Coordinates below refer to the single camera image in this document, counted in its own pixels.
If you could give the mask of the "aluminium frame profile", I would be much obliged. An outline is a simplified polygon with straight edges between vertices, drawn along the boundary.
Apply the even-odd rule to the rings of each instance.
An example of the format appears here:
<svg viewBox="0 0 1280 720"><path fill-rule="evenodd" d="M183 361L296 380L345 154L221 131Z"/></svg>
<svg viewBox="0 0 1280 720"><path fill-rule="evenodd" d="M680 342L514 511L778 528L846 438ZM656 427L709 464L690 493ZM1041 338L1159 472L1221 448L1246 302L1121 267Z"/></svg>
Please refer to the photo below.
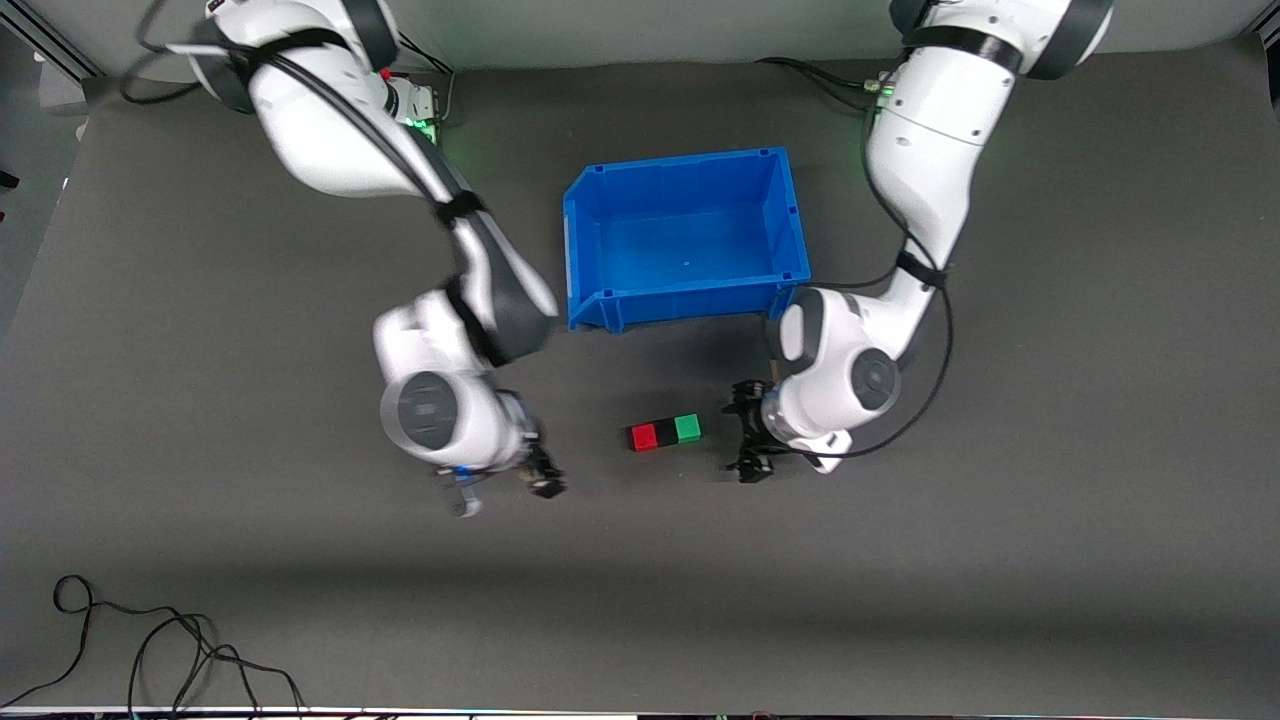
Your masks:
<svg viewBox="0 0 1280 720"><path fill-rule="evenodd" d="M1263 41L1271 104L1274 108L1280 108L1280 6L1257 20L1254 32Z"/></svg>
<svg viewBox="0 0 1280 720"><path fill-rule="evenodd" d="M0 26L14 33L47 64L77 83L105 77L105 70L81 51L26 0L0 0Z"/></svg>

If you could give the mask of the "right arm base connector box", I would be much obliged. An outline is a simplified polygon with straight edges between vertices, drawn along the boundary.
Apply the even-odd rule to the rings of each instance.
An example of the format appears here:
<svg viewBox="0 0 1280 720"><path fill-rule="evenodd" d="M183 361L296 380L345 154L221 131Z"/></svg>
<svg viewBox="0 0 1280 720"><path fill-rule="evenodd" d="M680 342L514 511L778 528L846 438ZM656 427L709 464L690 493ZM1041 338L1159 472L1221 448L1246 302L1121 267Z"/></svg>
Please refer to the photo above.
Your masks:
<svg viewBox="0 0 1280 720"><path fill-rule="evenodd" d="M387 79L387 111L401 124L426 135L436 142L440 126L438 95L430 86L419 86L408 78L390 76Z"/></svg>

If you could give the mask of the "blue plastic storage bin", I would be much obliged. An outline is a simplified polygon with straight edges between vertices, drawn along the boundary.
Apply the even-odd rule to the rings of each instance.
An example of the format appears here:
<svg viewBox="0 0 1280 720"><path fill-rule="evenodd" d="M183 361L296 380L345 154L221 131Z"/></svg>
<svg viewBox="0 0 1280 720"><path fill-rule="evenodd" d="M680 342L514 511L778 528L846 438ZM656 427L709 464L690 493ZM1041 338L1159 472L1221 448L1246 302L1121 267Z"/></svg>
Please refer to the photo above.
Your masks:
<svg viewBox="0 0 1280 720"><path fill-rule="evenodd" d="M812 279L781 146L590 165L562 219L571 331L777 318Z"/></svg>

